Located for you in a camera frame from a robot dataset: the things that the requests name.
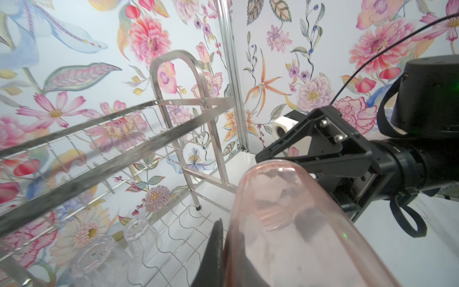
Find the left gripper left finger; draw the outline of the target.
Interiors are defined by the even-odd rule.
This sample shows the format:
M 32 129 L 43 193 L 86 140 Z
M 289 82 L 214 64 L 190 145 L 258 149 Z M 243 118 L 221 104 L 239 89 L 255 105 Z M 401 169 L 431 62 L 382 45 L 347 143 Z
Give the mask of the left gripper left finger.
M 192 287 L 223 287 L 223 251 L 224 228 L 222 219 L 219 219 L 213 225 L 202 262 L 191 284 Z

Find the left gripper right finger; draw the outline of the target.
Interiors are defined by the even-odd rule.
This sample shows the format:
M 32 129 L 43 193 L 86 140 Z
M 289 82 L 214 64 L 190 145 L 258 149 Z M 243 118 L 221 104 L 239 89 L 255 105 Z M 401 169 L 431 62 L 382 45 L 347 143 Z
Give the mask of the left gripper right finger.
M 237 232 L 229 238 L 229 286 L 269 287 L 246 255 L 245 235 Z

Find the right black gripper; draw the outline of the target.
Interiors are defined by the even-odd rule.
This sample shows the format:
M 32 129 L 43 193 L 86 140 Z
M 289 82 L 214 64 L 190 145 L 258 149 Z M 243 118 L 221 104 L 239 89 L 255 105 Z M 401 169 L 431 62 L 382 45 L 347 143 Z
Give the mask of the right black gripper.
M 402 203 L 409 203 L 427 181 L 415 149 L 406 142 L 367 140 L 333 106 L 313 110 L 255 159 L 288 160 L 316 174 L 352 222 L 374 200 L 401 194 Z

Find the pink tinted glass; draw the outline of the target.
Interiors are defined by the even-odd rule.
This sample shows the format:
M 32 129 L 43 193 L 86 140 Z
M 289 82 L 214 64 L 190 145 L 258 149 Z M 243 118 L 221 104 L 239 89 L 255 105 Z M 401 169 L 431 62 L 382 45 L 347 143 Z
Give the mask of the pink tinted glass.
M 265 161 L 242 176 L 225 241 L 227 287 L 229 238 L 237 232 L 270 287 L 398 286 L 343 210 L 293 162 Z

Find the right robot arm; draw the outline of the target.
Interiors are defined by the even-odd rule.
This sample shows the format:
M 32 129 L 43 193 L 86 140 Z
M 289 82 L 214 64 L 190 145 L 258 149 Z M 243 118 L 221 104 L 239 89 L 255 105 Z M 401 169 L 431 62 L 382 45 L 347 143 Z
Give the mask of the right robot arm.
M 378 110 L 379 131 L 370 141 L 345 119 L 338 106 L 325 106 L 257 154 L 275 159 L 311 137 L 307 155 L 291 161 L 317 176 L 319 184 L 353 221 L 375 200 L 406 207 L 419 193 L 448 198 L 459 194 L 459 59 L 435 56 L 409 61 L 381 106 L 395 99 L 391 117 Z

